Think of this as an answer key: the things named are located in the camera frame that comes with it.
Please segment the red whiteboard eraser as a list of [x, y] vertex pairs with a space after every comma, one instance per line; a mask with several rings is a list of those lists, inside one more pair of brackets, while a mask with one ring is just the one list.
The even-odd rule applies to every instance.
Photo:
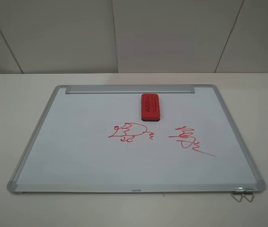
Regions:
[[141, 95], [141, 120], [157, 122], [160, 120], [159, 95], [144, 93]]

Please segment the white framed whiteboard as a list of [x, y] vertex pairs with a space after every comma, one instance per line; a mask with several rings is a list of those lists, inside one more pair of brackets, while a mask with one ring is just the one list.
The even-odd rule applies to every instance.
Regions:
[[266, 184], [214, 85], [142, 94], [65, 94], [57, 86], [7, 184], [11, 193], [262, 192]]

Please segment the grey aluminium pen tray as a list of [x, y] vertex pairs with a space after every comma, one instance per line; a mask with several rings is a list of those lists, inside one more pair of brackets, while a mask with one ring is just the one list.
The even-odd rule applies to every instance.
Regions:
[[70, 85], [65, 94], [194, 94], [192, 85]]

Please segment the metal binder clip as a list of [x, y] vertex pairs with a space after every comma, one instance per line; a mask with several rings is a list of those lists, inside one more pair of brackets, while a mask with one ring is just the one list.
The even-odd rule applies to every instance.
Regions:
[[255, 194], [253, 188], [242, 188], [237, 187], [232, 193], [232, 198], [235, 199], [238, 203], [242, 202], [245, 199], [247, 202], [252, 203], [254, 200]]

